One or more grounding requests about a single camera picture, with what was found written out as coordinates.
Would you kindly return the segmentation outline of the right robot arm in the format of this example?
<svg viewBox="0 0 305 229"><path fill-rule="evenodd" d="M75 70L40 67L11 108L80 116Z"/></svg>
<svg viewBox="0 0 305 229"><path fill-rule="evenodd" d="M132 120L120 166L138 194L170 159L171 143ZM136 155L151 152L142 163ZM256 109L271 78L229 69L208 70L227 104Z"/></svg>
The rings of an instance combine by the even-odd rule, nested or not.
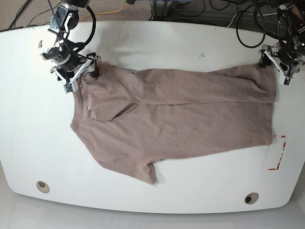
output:
<svg viewBox="0 0 305 229"><path fill-rule="evenodd" d="M79 8L86 9L92 17L92 29L85 42L72 42L68 36L79 22ZM55 70L60 74L58 80L67 82L74 76L76 69L84 64L96 62L96 54L81 55L82 51L93 39L96 29L96 17L89 6L88 0L62 0L54 10L51 8L52 16L48 31L56 35L56 40L51 48L41 55L45 60L51 60L56 64Z"/></svg>

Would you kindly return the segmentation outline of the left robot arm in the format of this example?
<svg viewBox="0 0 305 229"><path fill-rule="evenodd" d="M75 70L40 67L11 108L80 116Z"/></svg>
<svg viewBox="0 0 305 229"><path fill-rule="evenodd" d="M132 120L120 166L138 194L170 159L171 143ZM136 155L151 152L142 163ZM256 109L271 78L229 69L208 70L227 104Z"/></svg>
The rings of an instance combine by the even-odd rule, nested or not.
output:
<svg viewBox="0 0 305 229"><path fill-rule="evenodd" d="M305 2L303 0L267 0L258 7L268 5L277 10L278 24L285 29L285 36L266 31L266 35L277 39L279 46L272 56L280 60L285 74L291 77L304 65L305 55Z"/></svg>

